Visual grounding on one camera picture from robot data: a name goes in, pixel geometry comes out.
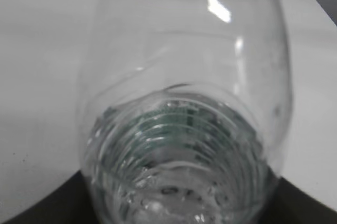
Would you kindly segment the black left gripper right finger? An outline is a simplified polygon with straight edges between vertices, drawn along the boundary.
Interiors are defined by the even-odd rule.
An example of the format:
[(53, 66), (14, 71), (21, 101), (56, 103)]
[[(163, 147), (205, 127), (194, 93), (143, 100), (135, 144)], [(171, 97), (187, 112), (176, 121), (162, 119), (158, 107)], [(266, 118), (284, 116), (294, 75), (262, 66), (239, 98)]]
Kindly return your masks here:
[(268, 206), (268, 223), (336, 224), (336, 211), (282, 178)]

